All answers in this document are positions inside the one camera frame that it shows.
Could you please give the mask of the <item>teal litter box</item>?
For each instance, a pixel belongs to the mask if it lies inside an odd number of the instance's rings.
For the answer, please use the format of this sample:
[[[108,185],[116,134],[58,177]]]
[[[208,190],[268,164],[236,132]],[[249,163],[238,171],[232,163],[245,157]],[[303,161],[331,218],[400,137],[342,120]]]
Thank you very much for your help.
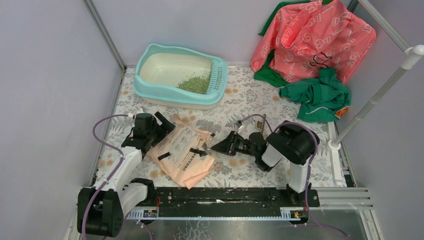
[[[176,87],[184,77],[193,73],[211,74],[206,94]],[[136,65],[133,91],[152,104],[210,110],[223,98],[228,75],[229,67],[220,57],[185,47],[151,43]]]

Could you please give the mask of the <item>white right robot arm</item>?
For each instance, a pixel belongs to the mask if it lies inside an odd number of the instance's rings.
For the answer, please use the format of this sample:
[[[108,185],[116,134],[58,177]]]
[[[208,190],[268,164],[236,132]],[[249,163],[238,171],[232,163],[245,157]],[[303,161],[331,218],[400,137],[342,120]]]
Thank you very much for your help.
[[[313,199],[310,164],[319,143],[320,138],[314,131],[299,123],[284,121],[268,137],[253,132],[243,138],[231,131],[210,149],[228,156],[237,153],[253,156],[255,165],[263,172],[269,172],[282,160],[288,160],[291,174],[283,198],[290,207],[306,207]]]

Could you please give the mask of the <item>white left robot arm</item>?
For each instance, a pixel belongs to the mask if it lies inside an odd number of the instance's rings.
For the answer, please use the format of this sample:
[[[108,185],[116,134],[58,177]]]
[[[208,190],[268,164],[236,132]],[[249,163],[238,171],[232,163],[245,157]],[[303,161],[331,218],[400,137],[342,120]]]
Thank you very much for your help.
[[[101,144],[118,151],[119,159],[99,182],[81,188],[78,193],[77,230],[84,240],[88,235],[116,237],[125,217],[134,207],[139,203],[148,206],[157,202],[152,180],[127,180],[147,152],[164,140],[176,126],[158,111],[155,114],[128,113],[126,116],[134,120],[134,126],[120,147],[97,139]]]

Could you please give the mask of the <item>brown bag sealing clip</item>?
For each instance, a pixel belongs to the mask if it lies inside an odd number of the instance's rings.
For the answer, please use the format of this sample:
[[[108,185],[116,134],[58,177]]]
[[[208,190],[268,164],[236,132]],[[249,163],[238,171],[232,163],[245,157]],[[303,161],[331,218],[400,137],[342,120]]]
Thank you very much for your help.
[[[264,134],[265,126],[266,126],[266,114],[263,114],[262,120],[258,120],[256,122],[256,128],[260,131],[261,134]]]

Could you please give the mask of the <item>grey litter scoop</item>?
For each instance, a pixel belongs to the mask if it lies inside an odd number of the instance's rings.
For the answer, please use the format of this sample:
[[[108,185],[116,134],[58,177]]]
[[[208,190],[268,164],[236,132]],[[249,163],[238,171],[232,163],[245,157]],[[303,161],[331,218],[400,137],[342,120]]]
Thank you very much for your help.
[[[213,150],[207,145],[207,143],[203,143],[201,145],[201,147],[199,148],[200,150],[204,151],[207,154],[210,154]]]

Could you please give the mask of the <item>pink cat litter bag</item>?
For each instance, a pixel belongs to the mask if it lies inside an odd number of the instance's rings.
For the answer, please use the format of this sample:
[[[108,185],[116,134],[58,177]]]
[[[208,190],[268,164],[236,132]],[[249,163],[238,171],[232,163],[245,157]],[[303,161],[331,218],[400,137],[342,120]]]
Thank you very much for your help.
[[[200,150],[203,143],[211,143],[214,134],[182,121],[177,114],[171,121],[174,130],[151,148],[146,157],[158,164],[178,185],[191,189],[221,167],[212,155]]]

